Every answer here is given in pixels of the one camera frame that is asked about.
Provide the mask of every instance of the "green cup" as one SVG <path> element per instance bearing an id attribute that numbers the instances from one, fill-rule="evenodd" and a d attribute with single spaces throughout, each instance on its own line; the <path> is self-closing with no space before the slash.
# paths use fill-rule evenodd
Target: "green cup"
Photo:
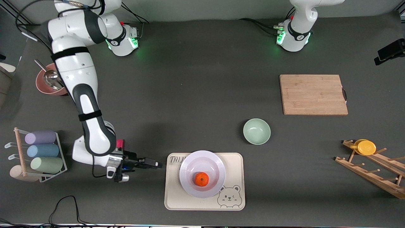
<path id="1" fill-rule="evenodd" d="M 266 143 L 271 135 L 269 125 L 262 119 L 251 119 L 243 126 L 243 136 L 253 145 Z"/>

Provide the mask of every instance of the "table surface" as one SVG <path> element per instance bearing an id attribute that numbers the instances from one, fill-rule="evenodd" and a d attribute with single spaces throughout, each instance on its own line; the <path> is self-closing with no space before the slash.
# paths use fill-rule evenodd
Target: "table surface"
<path id="1" fill-rule="evenodd" d="M 275 24 L 277 20 L 266 21 Z M 240 153 L 246 207 L 241 211 L 169 211 L 165 170 L 137 170 L 127 183 L 91 176 L 91 166 L 72 161 L 68 172 L 45 183 L 9 176 L 18 161 L 0 154 L 0 217 L 45 223 L 56 202 L 76 196 L 80 217 L 93 223 L 204 226 L 404 227 L 405 202 L 336 163 L 348 157 L 343 139 L 366 138 L 389 157 L 405 147 L 404 60 L 375 66 L 377 50 L 402 37 L 398 13 L 376 17 L 320 18 L 298 53 L 246 21 L 152 23 L 140 48 L 116 57 L 106 44 L 89 47 L 98 73 L 98 100 L 126 149 L 165 162 L 174 152 Z M 41 94 L 39 68 L 51 59 L 29 41 L 0 112 L 0 144 L 14 142 L 13 127 L 52 129 L 65 153 L 82 134 L 69 97 Z M 347 116 L 285 116 L 280 74 L 339 74 Z M 247 119 L 262 118 L 272 130 L 261 146 L 242 136 Z M 353 162 L 371 161 L 355 157 Z M 102 174 L 105 168 L 98 167 Z M 383 177 L 393 177 L 382 172 Z M 76 223 L 74 204 L 59 205 L 55 223 Z"/>

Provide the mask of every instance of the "green light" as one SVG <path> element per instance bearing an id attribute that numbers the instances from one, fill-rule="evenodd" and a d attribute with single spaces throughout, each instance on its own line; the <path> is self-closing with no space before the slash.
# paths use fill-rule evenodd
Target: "green light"
<path id="1" fill-rule="evenodd" d="M 137 48 L 137 47 L 138 47 L 138 40 L 137 40 L 137 39 L 128 37 L 128 40 L 129 40 L 129 42 L 131 43 L 131 45 L 132 45 L 133 48 Z"/>
<path id="2" fill-rule="evenodd" d="M 311 33 L 308 34 L 308 38 L 307 38 L 307 41 L 305 41 L 305 44 L 308 43 L 308 40 L 309 40 L 309 37 L 310 37 L 310 36 L 311 36 Z"/>
<path id="3" fill-rule="evenodd" d="M 283 32 L 282 32 L 281 34 L 279 34 L 278 36 L 279 36 L 279 37 L 277 38 L 277 43 L 281 45 L 281 44 L 283 43 L 283 41 L 284 41 L 285 36 L 286 36 L 286 32 L 283 31 Z"/>
<path id="4" fill-rule="evenodd" d="M 108 49 L 110 49 L 110 50 L 111 50 L 111 47 L 110 47 L 110 44 L 108 43 L 108 41 L 107 41 L 107 40 L 105 40 L 105 42 L 107 42 Z"/>

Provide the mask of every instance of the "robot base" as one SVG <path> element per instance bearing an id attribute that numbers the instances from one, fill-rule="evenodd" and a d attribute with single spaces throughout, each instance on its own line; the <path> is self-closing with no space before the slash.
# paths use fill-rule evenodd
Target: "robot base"
<path id="1" fill-rule="evenodd" d="M 291 20 L 288 19 L 284 22 L 279 23 L 278 25 L 287 28 L 290 22 Z M 282 46 L 289 52 L 298 52 L 308 43 L 308 39 L 310 36 L 311 33 L 309 33 L 307 37 L 303 37 L 302 40 L 296 41 L 294 36 L 291 35 L 288 30 L 284 30 L 277 36 L 276 44 Z"/>
<path id="2" fill-rule="evenodd" d="M 116 56 L 127 56 L 138 48 L 138 31 L 136 28 L 129 25 L 123 25 L 123 28 L 126 30 L 126 37 L 119 46 L 114 46 L 106 41 L 108 48 L 113 51 Z"/>

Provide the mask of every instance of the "wooden cutting board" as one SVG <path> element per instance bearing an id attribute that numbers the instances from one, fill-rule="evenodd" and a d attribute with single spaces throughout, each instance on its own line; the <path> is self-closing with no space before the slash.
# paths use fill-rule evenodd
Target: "wooden cutting board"
<path id="1" fill-rule="evenodd" d="M 339 75 L 280 75 L 284 115 L 347 115 Z"/>

